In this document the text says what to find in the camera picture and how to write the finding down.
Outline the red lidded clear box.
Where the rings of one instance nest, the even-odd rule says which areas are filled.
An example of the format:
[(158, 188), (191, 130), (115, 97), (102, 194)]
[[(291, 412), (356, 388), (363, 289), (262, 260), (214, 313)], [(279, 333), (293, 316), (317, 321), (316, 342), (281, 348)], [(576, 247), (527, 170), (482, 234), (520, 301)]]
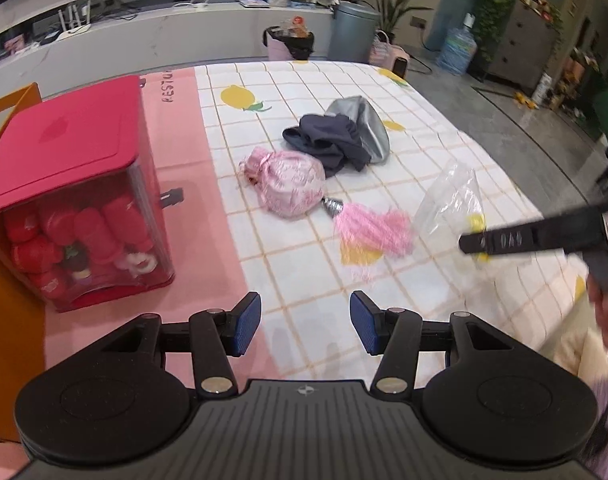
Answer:
[(175, 271), (137, 76), (22, 110), (0, 136), (0, 256), (66, 312)]

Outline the white wifi router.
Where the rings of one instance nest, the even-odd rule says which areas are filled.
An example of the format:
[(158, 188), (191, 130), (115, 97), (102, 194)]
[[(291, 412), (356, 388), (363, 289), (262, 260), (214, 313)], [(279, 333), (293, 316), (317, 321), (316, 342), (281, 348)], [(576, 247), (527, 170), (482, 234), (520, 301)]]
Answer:
[(91, 29), (91, 5), (90, 1), (85, 4), (69, 4), (65, 10), (58, 10), (60, 32), (56, 33), (56, 41), (62, 41), (75, 36), (80, 36)]

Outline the pink tassel pompom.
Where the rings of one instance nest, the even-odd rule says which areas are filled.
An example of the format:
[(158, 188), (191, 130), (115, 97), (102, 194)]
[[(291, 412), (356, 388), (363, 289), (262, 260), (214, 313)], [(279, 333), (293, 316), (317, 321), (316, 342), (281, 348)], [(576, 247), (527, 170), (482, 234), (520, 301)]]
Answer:
[(412, 252), (411, 222), (404, 211), (376, 212), (330, 197), (321, 204), (333, 220), (344, 264), (371, 264), (383, 256), (403, 258)]

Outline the clear plastic bag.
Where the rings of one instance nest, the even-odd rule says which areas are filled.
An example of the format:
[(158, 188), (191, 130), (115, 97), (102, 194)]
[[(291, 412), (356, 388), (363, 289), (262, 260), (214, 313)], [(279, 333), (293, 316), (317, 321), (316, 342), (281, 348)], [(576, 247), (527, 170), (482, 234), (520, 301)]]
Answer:
[(475, 171), (450, 158), (426, 191), (413, 226), (433, 256), (459, 249), (462, 234), (484, 231), (487, 221)]

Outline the climbing green ivy plant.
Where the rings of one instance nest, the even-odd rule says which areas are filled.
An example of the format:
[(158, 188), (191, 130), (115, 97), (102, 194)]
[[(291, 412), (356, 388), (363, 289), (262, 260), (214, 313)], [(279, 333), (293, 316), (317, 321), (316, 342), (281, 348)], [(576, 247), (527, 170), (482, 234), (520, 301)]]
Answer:
[(525, 10), (535, 12), (553, 34), (550, 54), (558, 52), (564, 28), (561, 11), (551, 0), (473, 0), (475, 23), (472, 34), (478, 50), (477, 56), (484, 65), (489, 65), (498, 53), (502, 35), (508, 27), (514, 6), (520, 3)]

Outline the pink paper sheet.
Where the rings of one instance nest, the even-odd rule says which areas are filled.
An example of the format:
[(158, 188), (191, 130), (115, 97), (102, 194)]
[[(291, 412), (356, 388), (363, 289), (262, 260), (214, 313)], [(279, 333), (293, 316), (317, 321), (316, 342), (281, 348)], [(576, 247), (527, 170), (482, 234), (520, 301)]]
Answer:
[[(191, 70), (137, 76), (175, 277), (165, 287), (60, 312), (45, 303), (46, 368), (142, 312), (167, 322), (194, 312), (230, 308), (246, 292)], [(10, 119), (43, 100), (36, 84), (0, 99), (0, 136)]]

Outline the dark navy cloth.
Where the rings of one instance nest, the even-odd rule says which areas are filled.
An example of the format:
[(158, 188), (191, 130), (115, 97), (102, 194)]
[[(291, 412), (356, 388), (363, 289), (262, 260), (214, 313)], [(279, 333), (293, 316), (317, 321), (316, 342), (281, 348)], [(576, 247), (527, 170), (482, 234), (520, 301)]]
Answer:
[(319, 160), (327, 178), (347, 164), (361, 171), (371, 162), (356, 123), (342, 114), (304, 115), (297, 126), (284, 129), (282, 136), (293, 150)]

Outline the pink drawstring pouch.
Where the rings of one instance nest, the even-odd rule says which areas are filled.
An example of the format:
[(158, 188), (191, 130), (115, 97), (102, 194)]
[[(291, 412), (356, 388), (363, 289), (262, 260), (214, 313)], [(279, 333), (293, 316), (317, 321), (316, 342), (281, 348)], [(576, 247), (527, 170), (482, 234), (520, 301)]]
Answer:
[(262, 207), (280, 218), (305, 216), (325, 196), (325, 168), (298, 151), (267, 151), (260, 146), (240, 162)]

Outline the grey round trash can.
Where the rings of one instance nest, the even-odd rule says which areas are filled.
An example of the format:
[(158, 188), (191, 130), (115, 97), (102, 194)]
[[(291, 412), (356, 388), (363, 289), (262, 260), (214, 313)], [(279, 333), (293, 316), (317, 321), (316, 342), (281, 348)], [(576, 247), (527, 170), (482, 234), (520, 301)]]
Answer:
[(362, 3), (341, 1), (333, 9), (330, 61), (366, 63), (379, 28), (380, 13)]

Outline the orange rimmed cardboard box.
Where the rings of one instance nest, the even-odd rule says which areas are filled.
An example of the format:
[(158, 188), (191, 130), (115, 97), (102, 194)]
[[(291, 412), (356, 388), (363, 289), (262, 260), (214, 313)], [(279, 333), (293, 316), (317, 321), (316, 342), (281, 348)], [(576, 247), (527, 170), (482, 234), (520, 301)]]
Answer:
[(19, 440), (14, 404), (46, 368), (44, 341), (45, 303), (0, 246), (0, 442)]

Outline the pink waste bin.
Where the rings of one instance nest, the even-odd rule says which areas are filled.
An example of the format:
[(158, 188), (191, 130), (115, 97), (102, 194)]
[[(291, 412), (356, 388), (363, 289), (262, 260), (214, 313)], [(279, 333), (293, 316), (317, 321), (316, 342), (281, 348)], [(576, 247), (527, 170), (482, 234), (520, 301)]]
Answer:
[(269, 61), (308, 61), (313, 54), (315, 35), (307, 28), (304, 18), (294, 18), (263, 31), (263, 45)]

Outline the grey marble TV console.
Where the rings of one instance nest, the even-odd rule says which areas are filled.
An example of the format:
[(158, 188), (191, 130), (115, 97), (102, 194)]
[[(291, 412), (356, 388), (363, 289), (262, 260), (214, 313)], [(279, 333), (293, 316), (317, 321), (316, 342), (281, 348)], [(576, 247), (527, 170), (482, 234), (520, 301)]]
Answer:
[(198, 11), (168, 8), (130, 21), (110, 20), (0, 62), (0, 97), (34, 82), (43, 96), (113, 77), (168, 67), (265, 58), (263, 31), (296, 15), (315, 35), (313, 55), (328, 53), (333, 18), (320, 9), (246, 9), (214, 3)]

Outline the grey drawer cabinet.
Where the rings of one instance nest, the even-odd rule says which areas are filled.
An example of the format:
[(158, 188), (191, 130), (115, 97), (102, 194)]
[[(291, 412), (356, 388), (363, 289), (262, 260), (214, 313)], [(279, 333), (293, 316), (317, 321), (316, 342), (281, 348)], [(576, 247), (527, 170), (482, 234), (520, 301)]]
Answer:
[(498, 40), (479, 46), (468, 73), (496, 78), (532, 93), (553, 53), (558, 32), (535, 10), (516, 0)]

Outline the silver grey fabric pouch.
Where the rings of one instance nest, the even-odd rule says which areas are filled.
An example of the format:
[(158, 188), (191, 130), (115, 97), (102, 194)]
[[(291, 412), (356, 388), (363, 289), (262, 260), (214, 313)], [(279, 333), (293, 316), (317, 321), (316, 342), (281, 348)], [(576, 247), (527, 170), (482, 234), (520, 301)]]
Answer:
[(362, 148), (370, 155), (374, 165), (384, 164), (391, 154), (391, 141), (377, 111), (364, 96), (349, 96), (334, 100), (325, 111), (329, 116), (344, 115), (357, 128)]

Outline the lemon print checkered tablecloth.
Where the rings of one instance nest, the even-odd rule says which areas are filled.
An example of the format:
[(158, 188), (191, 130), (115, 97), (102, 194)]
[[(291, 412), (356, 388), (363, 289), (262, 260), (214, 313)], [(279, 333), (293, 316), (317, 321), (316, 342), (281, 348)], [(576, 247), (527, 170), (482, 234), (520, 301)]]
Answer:
[(282, 133), (333, 100), (364, 96), (389, 133), (383, 164), (345, 168), (325, 185), (334, 198), (377, 212), (416, 214), (452, 162), (474, 171), (482, 221), (537, 216), (500, 165), (409, 84), (381, 68), (331, 62), (199, 66), (197, 95), (229, 232), (247, 286), (263, 298), (261, 327), (277, 374), (289, 379), (370, 378), (347, 300), (361, 289), (383, 307), (444, 321), (468, 310), (546, 354), (576, 350), (596, 326), (584, 296), (584, 265), (559, 252), (485, 261), (456, 248), (453, 222), (415, 228), (411, 254), (348, 263), (321, 209), (285, 220), (259, 201), (242, 172), (254, 148), (287, 148)]

